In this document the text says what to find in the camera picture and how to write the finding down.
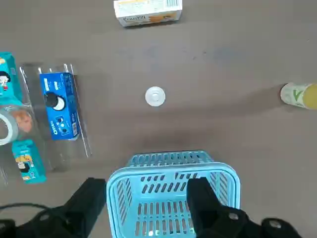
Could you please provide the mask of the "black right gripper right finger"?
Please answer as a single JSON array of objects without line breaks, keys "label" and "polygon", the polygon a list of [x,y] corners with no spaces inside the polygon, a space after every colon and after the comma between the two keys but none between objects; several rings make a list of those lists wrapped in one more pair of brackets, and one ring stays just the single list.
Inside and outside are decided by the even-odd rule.
[{"label": "black right gripper right finger", "polygon": [[300,238],[297,230],[279,218],[265,218],[260,224],[243,210],[224,206],[206,178],[191,178],[186,189],[197,238]]}]

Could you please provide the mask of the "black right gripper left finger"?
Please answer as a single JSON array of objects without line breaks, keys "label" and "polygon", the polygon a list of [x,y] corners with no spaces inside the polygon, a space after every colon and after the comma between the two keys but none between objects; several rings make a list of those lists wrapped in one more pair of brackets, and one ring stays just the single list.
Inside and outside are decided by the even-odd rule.
[{"label": "black right gripper left finger", "polygon": [[87,178],[62,206],[54,208],[36,203],[12,203],[8,208],[40,209],[30,221],[18,226],[13,219],[1,219],[2,238],[87,238],[106,204],[106,180]]}]

